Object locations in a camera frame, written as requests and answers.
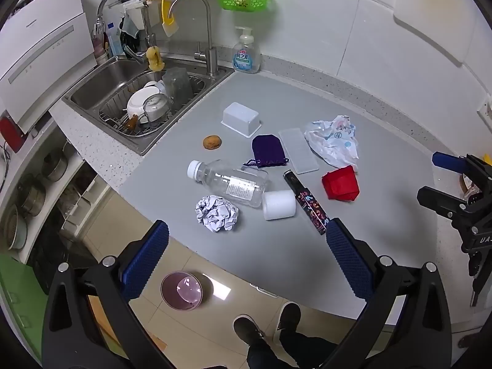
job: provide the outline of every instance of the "wire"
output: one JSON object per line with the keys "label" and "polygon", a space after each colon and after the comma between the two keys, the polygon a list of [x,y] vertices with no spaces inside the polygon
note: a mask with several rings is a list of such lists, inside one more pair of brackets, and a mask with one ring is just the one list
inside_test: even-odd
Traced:
{"label": "wire", "polygon": [[5,174],[3,175],[2,185],[0,185],[0,193],[2,192],[3,185],[5,184],[5,181],[7,180],[8,165],[10,162],[10,153],[7,151],[6,145],[7,145],[7,142],[5,141],[3,143],[3,147],[1,147],[3,150],[3,159],[5,161]]}

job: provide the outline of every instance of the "soap dispenser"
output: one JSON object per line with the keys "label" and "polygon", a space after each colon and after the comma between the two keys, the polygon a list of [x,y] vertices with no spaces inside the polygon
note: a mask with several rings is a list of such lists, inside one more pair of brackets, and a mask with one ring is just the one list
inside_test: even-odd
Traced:
{"label": "soap dispenser", "polygon": [[234,46],[232,65],[236,71],[256,73],[260,69],[261,54],[260,49],[254,44],[252,29],[243,26],[236,26],[236,29],[242,29],[243,34]]}

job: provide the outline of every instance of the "green cabinet door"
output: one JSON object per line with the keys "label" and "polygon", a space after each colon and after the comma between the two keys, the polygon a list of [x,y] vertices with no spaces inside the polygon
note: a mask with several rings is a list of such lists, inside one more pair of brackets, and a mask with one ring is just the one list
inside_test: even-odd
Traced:
{"label": "green cabinet door", "polygon": [[0,286],[26,341],[41,359],[41,335],[48,296],[41,290],[33,268],[0,254]]}

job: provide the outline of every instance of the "sink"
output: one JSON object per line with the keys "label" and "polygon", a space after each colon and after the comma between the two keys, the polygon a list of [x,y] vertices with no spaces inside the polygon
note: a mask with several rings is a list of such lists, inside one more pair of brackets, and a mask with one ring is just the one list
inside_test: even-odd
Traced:
{"label": "sink", "polygon": [[[76,112],[139,155],[144,155],[159,138],[217,86],[233,70],[219,67],[218,75],[207,74],[205,64],[181,59],[164,59],[164,70],[152,72],[147,65],[118,55],[97,67],[78,81],[62,97]],[[166,68],[181,67],[188,72],[193,97],[185,103],[173,104],[168,115],[151,124],[139,124],[135,130],[125,127],[126,105],[131,95],[149,81],[159,81]]]}

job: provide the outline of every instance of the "black shoe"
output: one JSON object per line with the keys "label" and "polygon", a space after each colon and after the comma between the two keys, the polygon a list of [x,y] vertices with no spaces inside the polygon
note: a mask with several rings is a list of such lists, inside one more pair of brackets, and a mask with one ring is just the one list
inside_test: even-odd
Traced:
{"label": "black shoe", "polygon": [[280,332],[282,330],[296,331],[301,321],[301,309],[299,305],[291,301],[284,304],[280,311],[279,323],[274,333],[275,344],[280,344]]}
{"label": "black shoe", "polygon": [[265,337],[254,320],[248,315],[239,315],[234,319],[233,327],[238,337],[249,346]]}

